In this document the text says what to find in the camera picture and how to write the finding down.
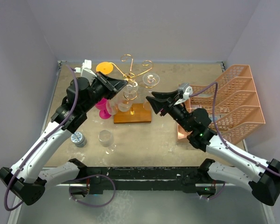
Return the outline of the orange plastic goblet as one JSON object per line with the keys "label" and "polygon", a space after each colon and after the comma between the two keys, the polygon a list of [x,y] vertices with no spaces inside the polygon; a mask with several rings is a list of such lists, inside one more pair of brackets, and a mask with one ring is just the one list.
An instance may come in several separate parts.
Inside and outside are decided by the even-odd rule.
{"label": "orange plastic goblet", "polygon": [[96,66],[96,72],[102,72],[105,75],[113,71],[113,64],[110,62],[101,62]]}

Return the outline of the clear wine glass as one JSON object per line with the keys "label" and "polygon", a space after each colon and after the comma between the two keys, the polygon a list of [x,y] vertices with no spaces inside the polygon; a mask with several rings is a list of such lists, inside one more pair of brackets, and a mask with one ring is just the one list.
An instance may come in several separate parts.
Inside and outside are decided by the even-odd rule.
{"label": "clear wine glass", "polygon": [[117,104],[111,101],[107,101],[106,110],[110,115],[115,115],[118,112]]}
{"label": "clear wine glass", "polygon": [[135,100],[138,96],[138,83],[137,82],[129,82],[124,89],[122,90],[122,94],[118,100],[118,110],[121,112],[127,112],[133,105],[133,100]]}
{"label": "clear wine glass", "polygon": [[114,136],[112,132],[108,130],[102,130],[98,134],[98,139],[101,146],[105,148],[106,154],[110,155],[115,152],[117,145],[114,143]]}
{"label": "clear wine glass", "polygon": [[146,99],[146,96],[150,96],[152,89],[159,83],[160,77],[156,73],[147,73],[143,76],[143,83],[145,87],[145,96],[144,96],[144,103],[143,107],[147,111],[151,111],[151,106]]}

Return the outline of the pink plastic goblet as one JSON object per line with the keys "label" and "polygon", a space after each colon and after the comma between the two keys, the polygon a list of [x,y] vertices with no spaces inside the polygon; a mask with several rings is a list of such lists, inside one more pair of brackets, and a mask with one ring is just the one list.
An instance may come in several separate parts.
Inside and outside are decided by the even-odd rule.
{"label": "pink plastic goblet", "polygon": [[107,111],[106,103],[107,99],[103,98],[98,103],[96,103],[95,107],[99,110],[99,116],[101,119],[109,119],[111,114]]}

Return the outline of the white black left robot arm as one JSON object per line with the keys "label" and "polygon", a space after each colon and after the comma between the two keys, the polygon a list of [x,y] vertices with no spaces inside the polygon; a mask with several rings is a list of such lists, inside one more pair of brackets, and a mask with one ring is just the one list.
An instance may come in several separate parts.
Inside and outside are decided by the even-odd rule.
{"label": "white black left robot arm", "polygon": [[22,203],[32,205],[46,190],[58,184],[85,181],[86,166],[77,159],[71,159],[47,173],[42,169],[55,151],[87,120],[87,112],[100,100],[115,97],[127,83],[101,72],[97,72],[92,81],[75,77],[62,104],[35,144],[12,167],[0,169],[0,179],[7,188],[4,198],[13,192]]}

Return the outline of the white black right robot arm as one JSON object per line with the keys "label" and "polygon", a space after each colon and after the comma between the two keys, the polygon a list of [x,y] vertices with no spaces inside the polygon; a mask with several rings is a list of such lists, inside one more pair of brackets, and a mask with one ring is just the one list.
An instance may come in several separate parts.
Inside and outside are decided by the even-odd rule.
{"label": "white black right robot arm", "polygon": [[225,160],[231,167],[224,168],[211,162],[198,171],[202,182],[219,180],[242,187],[260,202],[274,206],[280,195],[280,161],[259,158],[225,140],[219,130],[209,127],[211,120],[203,108],[188,112],[177,103],[176,91],[153,92],[146,97],[155,114],[170,115],[185,132],[191,146]]}

